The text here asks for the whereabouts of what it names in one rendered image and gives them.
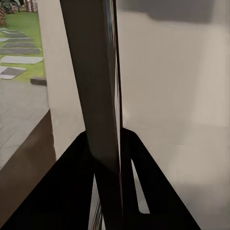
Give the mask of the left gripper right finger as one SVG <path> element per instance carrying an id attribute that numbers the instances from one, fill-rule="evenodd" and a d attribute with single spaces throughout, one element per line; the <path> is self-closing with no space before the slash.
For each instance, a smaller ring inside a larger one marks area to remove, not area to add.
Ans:
<path id="1" fill-rule="evenodd" d="M 120 128 L 124 230 L 201 230 L 139 136 Z M 150 214 L 139 211 L 133 160 Z"/>

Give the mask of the poster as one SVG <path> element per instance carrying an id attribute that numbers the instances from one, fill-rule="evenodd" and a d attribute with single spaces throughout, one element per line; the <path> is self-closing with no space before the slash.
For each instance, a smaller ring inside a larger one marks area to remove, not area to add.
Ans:
<path id="1" fill-rule="evenodd" d="M 106 230 L 124 230 L 116 0 L 60 0 Z"/>

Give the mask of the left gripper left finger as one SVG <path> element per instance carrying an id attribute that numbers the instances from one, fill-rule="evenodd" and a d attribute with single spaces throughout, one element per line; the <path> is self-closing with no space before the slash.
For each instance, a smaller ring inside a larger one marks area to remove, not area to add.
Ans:
<path id="1" fill-rule="evenodd" d="M 88 230 L 93 182 L 83 131 L 0 230 Z"/>

